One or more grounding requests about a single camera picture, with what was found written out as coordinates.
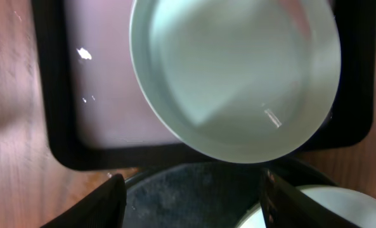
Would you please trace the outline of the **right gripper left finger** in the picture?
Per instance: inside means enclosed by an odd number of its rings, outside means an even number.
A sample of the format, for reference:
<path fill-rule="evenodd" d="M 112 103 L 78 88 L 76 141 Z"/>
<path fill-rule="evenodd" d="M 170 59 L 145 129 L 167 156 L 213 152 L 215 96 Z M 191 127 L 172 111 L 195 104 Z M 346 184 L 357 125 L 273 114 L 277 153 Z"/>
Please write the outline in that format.
<path fill-rule="evenodd" d="M 126 185 L 116 174 L 44 228 L 122 228 L 126 209 Z"/>

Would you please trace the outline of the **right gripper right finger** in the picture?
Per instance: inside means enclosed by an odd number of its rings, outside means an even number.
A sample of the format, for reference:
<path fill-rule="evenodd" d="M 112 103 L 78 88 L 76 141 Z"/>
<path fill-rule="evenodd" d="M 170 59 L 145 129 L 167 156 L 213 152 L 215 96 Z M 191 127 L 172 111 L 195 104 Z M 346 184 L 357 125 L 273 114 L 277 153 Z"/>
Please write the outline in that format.
<path fill-rule="evenodd" d="M 267 228 L 357 228 L 269 169 L 260 178 L 259 201 Z"/>

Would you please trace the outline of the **mint green plate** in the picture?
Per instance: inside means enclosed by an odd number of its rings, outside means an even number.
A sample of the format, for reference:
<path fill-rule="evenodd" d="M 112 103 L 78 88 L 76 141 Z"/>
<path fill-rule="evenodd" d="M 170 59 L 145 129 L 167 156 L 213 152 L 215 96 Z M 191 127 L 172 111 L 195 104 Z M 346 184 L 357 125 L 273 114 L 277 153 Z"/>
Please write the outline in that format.
<path fill-rule="evenodd" d="M 135 1 L 129 43 L 158 119 L 226 162 L 266 162 L 301 147 L 339 87 L 328 1 Z"/>
<path fill-rule="evenodd" d="M 294 187 L 358 227 L 376 227 L 376 199 L 369 195 L 335 186 Z M 260 201 L 242 217 L 237 227 L 266 227 Z"/>

